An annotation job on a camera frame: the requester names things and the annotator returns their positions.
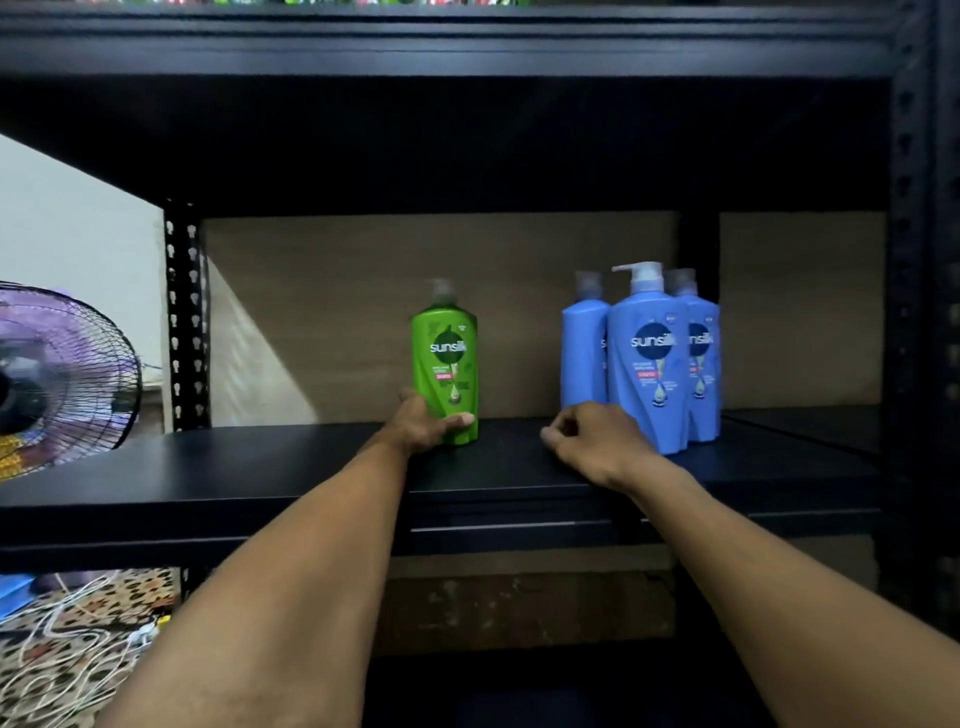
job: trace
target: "blue object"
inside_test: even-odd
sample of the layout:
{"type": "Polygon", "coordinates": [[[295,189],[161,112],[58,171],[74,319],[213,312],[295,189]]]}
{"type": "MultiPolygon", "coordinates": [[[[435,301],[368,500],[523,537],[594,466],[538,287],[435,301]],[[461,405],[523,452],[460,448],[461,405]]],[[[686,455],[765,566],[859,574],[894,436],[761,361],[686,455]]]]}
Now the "blue object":
{"type": "Polygon", "coordinates": [[[564,309],[560,406],[607,401],[607,312],[599,273],[577,273],[577,303],[564,309]]]}
{"type": "Polygon", "coordinates": [[[667,292],[686,304],[690,376],[687,379],[688,438],[708,443],[720,434],[720,306],[697,296],[692,268],[667,271],[667,292]]]}
{"type": "Polygon", "coordinates": [[[0,576],[0,619],[13,614],[36,599],[30,591],[34,578],[30,574],[16,573],[0,576]]]}
{"type": "Polygon", "coordinates": [[[686,448],[686,305],[663,293],[656,262],[620,265],[633,272],[631,295],[607,319],[607,393],[640,425],[657,452],[686,448]]]}

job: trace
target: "hand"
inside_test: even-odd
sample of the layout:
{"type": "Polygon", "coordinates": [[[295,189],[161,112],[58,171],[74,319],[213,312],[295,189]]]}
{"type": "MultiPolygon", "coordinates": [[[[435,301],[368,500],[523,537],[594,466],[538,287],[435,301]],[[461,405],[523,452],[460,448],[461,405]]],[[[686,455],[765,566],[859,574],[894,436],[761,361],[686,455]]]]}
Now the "hand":
{"type": "Polygon", "coordinates": [[[619,404],[575,404],[544,427],[540,437],[590,482],[618,491],[636,484],[644,464],[661,460],[636,420],[619,404]]]}
{"type": "Polygon", "coordinates": [[[447,432],[469,427],[473,419],[473,415],[465,412],[438,420],[430,414],[423,397],[412,389],[404,389],[400,393],[400,407],[374,440],[388,439],[412,455],[439,445],[447,432]]]}

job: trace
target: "upper shelf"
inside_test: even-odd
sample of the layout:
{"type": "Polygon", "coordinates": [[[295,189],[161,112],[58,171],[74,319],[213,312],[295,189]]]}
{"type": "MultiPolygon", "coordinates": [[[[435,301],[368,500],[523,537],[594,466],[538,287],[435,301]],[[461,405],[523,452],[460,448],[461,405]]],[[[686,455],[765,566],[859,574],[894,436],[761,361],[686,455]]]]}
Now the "upper shelf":
{"type": "Polygon", "coordinates": [[[886,206],[887,12],[0,6],[0,133],[204,216],[886,206]]]}

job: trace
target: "forearm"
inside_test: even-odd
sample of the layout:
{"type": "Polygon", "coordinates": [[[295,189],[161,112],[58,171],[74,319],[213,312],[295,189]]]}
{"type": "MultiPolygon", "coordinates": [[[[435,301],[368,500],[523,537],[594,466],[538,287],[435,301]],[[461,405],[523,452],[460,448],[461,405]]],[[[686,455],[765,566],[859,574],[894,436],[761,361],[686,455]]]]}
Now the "forearm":
{"type": "Polygon", "coordinates": [[[668,461],[644,480],[632,485],[634,500],[781,725],[955,724],[956,643],[733,512],[668,461]]]}
{"type": "Polygon", "coordinates": [[[406,463],[378,436],[231,555],[105,728],[358,725],[406,463]]]}

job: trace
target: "green shampoo bottle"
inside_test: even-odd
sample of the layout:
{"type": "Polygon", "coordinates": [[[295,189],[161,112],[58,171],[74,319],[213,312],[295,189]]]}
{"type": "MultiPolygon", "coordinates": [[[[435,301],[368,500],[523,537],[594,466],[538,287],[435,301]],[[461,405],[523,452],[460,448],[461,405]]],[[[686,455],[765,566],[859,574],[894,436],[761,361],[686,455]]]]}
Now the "green shampoo bottle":
{"type": "MultiPolygon", "coordinates": [[[[433,281],[433,303],[410,322],[413,330],[414,387],[430,412],[446,417],[469,412],[477,418],[477,318],[457,306],[447,279],[433,281]]],[[[479,418],[460,432],[449,433],[449,445],[477,439],[479,418]]]]}

